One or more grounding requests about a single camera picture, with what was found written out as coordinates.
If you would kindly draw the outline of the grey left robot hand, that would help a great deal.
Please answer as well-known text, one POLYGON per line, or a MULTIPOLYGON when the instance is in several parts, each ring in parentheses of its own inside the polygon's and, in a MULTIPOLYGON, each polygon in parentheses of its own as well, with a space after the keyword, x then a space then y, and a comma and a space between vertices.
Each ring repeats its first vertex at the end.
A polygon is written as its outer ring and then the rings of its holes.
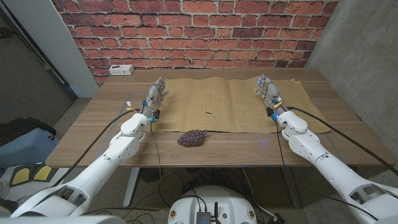
POLYGON ((161 108, 162 102, 168 93, 169 91, 165 90, 165 80, 163 77, 160 77, 147 92, 146 103, 142 109, 142 114, 148 118, 152 116, 155 111, 161 108))

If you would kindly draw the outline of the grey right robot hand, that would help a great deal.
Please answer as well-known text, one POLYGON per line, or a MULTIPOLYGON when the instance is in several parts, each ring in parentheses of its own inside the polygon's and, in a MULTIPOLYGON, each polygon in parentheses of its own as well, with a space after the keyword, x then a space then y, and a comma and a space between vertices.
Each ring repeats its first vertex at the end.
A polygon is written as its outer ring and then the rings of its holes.
POLYGON ((267 116, 276 120, 282 113, 287 111, 276 85, 264 74, 259 77, 257 84, 258 88, 255 88, 254 91, 264 101, 267 116))

